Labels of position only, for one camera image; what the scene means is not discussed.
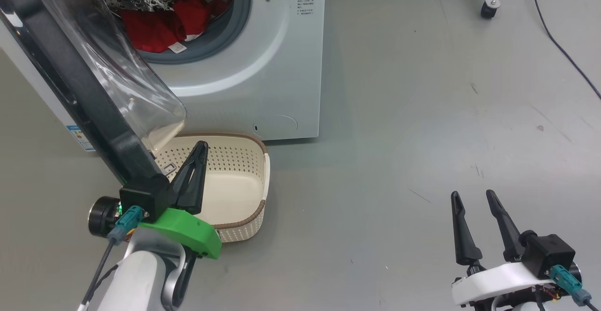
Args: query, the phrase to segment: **washing machine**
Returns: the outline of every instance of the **washing machine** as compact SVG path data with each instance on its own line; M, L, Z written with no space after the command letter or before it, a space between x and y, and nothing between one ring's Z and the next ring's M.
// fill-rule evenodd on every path
M242 132L262 140L316 137L324 1L234 0L202 36L183 43L187 48L183 52L138 51L138 54L183 103L187 112L184 132ZM23 42L19 37L20 18L30 16L43 6L35 0L0 0L0 3L4 24L30 57L30 62L42 75L51 75L53 64L64 61L58 61L62 56L60 51L50 50L60 48L36 39ZM28 21L30 31L46 25L43 16L39 17ZM32 60L32 45L41 47L49 55L49 65ZM10 51L4 43L3 48ZM9 56L22 71L27 69L19 65L19 58L10 53ZM36 90L54 113L64 118L62 121L69 121L56 99L51 98L51 91L39 86Z

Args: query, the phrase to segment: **teal connector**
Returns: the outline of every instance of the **teal connector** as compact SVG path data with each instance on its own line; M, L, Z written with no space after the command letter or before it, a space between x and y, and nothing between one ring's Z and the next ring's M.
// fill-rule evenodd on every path
M131 206L115 223L115 228L107 235L108 240L114 240L115 245L121 244L127 233L138 225L144 219L144 210L137 205Z
M592 299L591 294L582 289L582 283L561 265L553 266L551 270L549 270L549 278L570 294L574 303L578 306L584 306L586 305L586 301Z

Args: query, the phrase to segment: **blue sticker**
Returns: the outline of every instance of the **blue sticker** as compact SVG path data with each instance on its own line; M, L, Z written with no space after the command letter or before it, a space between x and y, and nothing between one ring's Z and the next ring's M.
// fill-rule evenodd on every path
M81 144L81 146L84 147L85 151L95 152L94 147L92 146L92 143L90 143L90 141L84 135L84 133L81 131L81 129L79 129L79 126L67 125L66 127L67 127L67 129L69 129L69 132L71 132L71 135L73 135L73 137L75 137L75 139L79 142L79 144Z

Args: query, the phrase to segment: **brown basket rim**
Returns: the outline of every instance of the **brown basket rim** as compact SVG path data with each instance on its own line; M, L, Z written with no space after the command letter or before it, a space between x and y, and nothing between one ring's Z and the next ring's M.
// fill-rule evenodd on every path
M202 137L202 136L226 136L226 137L239 137L239 138L246 138L247 140L252 140L253 142L257 143L260 147L261 150L264 154L267 153L267 147L265 146L265 144L262 142L262 140L256 138L253 135L248 135L246 133L236 133L236 132L187 132L187 133L179 133L176 135L175 138L178 137Z
M243 227L247 224L249 224L250 222L254 221L261 213L262 209L265 208L265 200L261 200L261 202L259 203L259 206L257 208L257 210L255 210L255 212L248 217L247 219L244 219L243 221L239 221L239 222L234 222L234 223L225 223L222 225L213 225L213 227L215 228L215 230L223 230L226 228L239 228L239 227Z

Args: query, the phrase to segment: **white washing machine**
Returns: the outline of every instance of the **white washing machine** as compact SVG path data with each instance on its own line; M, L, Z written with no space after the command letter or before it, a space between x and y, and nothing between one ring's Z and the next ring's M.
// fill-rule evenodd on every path
M319 128L323 37L324 0L234 0L185 51L139 54L183 102L187 132L309 138Z

